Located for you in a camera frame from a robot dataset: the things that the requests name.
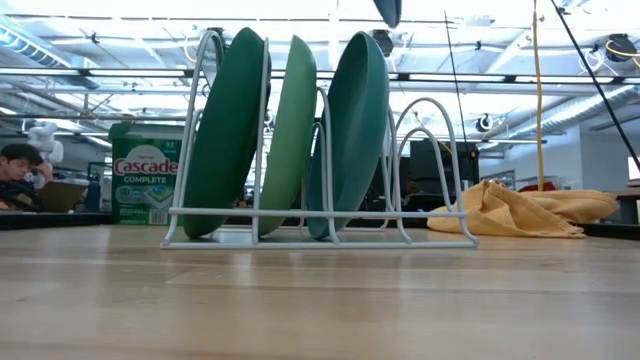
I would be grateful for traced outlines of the light green plate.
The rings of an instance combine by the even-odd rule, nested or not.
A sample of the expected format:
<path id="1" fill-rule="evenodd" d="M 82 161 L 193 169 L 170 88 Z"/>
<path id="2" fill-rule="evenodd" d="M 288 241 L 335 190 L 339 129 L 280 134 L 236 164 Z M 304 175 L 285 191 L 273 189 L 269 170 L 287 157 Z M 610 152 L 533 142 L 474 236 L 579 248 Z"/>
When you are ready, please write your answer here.
<path id="1" fill-rule="evenodd" d="M 290 210 L 301 190 L 313 136 L 316 71 L 311 49 L 294 35 L 262 183 L 263 210 Z"/>

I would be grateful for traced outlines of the teal plate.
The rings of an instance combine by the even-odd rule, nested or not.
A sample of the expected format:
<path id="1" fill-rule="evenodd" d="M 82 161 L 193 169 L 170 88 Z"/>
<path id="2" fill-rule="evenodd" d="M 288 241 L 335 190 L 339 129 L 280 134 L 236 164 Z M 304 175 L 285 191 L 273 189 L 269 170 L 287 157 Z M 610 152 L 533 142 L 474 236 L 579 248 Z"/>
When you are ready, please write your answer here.
<path id="1" fill-rule="evenodd" d="M 331 115 L 334 209 L 357 211 L 377 168 L 389 105 L 385 58 L 367 33 L 358 32 L 348 42 L 327 98 Z"/>

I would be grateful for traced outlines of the dark green plate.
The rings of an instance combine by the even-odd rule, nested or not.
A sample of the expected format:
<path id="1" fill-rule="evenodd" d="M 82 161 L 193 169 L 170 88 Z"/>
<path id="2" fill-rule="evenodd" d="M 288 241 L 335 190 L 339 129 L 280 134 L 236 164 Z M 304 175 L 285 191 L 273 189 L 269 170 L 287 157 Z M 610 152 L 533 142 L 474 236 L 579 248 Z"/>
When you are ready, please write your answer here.
<path id="1" fill-rule="evenodd" d="M 241 29 L 214 79 L 193 144 L 185 208 L 233 208 L 257 145 L 264 40 Z"/>

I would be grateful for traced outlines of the blue plate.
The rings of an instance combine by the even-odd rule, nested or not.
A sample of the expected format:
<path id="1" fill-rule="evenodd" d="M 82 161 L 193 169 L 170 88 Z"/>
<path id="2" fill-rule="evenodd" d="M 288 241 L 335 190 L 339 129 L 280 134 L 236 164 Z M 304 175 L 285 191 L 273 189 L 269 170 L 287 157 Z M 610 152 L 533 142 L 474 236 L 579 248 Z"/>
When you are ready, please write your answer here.
<path id="1" fill-rule="evenodd" d="M 373 0 L 382 20 L 390 28 L 396 28 L 401 22 L 402 0 Z"/>

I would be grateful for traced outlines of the black monitor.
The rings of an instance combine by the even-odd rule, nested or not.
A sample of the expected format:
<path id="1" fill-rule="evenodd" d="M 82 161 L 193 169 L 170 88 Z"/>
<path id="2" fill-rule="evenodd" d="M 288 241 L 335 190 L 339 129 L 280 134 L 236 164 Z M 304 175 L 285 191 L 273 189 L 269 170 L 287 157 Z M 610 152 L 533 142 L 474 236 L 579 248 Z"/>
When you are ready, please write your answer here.
<path id="1" fill-rule="evenodd" d="M 447 148 L 438 146 L 443 163 L 443 170 L 447 180 L 454 176 L 452 148 L 445 142 Z M 474 143 L 456 143 L 459 175 L 461 180 L 479 181 L 478 150 Z M 410 142 L 410 173 L 412 180 L 439 180 L 436 151 L 430 140 Z"/>

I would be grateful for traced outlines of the green Cascade detergent box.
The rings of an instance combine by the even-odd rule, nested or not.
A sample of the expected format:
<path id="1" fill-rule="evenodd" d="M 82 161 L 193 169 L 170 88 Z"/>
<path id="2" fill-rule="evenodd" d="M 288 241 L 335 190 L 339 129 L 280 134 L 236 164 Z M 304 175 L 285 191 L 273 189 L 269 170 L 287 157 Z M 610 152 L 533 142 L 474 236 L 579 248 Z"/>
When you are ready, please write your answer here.
<path id="1" fill-rule="evenodd" d="M 183 129 L 174 125 L 118 123 L 111 127 L 115 223 L 169 224 L 182 136 Z"/>

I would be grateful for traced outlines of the orange cloth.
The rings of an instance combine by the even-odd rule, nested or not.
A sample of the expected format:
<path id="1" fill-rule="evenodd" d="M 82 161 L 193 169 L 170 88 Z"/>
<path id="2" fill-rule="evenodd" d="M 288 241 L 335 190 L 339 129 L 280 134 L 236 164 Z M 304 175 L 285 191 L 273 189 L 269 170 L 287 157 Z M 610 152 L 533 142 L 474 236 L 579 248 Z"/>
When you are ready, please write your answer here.
<path id="1" fill-rule="evenodd" d="M 617 197 L 596 190 L 516 192 L 484 180 L 462 193 L 466 225 L 474 235 L 583 238 L 582 223 L 619 210 Z"/>

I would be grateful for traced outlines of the dark blue container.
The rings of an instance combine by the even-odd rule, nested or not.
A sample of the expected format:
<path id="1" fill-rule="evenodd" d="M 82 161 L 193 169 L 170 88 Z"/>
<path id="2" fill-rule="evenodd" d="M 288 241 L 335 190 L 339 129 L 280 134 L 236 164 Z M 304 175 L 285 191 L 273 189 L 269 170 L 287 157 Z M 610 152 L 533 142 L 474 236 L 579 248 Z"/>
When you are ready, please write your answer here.
<path id="1" fill-rule="evenodd" d="M 85 210 L 99 212 L 101 206 L 101 177 L 98 173 L 89 176 L 89 184 L 85 197 Z"/>

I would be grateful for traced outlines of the brown cardboard box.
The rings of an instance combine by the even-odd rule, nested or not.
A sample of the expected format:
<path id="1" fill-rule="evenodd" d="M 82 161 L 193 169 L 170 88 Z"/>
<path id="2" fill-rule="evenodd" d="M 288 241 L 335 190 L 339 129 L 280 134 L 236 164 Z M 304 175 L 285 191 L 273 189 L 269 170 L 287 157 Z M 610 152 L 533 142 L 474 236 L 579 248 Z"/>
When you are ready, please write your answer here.
<path id="1" fill-rule="evenodd" d="M 68 213 L 82 199 L 87 185 L 68 182 L 47 182 L 37 191 L 45 212 Z"/>

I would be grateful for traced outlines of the white robot figure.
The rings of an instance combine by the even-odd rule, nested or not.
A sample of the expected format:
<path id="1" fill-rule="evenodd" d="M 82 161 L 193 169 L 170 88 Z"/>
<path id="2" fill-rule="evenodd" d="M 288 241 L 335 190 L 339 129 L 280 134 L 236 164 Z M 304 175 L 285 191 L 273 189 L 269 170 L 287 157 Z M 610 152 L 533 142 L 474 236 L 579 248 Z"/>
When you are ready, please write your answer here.
<path id="1" fill-rule="evenodd" d="M 64 159 L 64 145 L 54 135 L 57 130 L 55 123 L 44 122 L 31 127 L 27 133 L 27 143 L 38 150 L 45 162 L 51 164 L 60 163 Z"/>

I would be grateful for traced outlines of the person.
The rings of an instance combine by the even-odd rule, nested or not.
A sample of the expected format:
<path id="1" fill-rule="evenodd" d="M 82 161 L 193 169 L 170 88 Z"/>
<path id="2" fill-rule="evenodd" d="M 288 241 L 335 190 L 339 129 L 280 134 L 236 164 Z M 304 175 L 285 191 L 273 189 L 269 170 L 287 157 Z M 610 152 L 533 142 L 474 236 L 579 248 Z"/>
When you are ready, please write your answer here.
<path id="1" fill-rule="evenodd" d="M 52 180 L 52 166 L 34 146 L 14 143 L 0 150 L 0 210 L 15 209 L 9 198 L 35 192 Z"/>

